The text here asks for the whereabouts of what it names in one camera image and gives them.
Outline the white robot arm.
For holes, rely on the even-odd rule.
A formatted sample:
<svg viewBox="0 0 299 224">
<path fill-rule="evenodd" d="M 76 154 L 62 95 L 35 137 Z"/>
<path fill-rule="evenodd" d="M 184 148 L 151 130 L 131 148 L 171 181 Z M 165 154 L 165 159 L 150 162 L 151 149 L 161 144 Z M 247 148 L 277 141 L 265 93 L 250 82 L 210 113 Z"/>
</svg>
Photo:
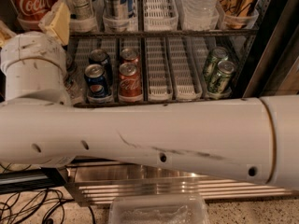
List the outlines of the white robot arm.
<svg viewBox="0 0 299 224">
<path fill-rule="evenodd" d="M 44 167 L 90 156 L 299 189 L 299 96 L 75 108 L 51 36 L 1 50 L 0 160 Z"/>
</svg>

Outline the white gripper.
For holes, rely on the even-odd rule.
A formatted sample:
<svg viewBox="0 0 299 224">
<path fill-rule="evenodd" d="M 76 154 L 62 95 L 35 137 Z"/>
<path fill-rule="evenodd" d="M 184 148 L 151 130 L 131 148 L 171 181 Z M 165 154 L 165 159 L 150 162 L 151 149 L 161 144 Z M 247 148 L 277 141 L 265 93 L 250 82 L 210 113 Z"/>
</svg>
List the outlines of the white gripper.
<svg viewBox="0 0 299 224">
<path fill-rule="evenodd" d="M 69 42 L 70 11 L 58 0 L 40 20 L 45 33 L 17 35 L 0 21 L 1 71 L 6 76 L 5 99 L 33 98 L 61 105 L 71 99 L 64 86 L 66 53 Z"/>
</svg>

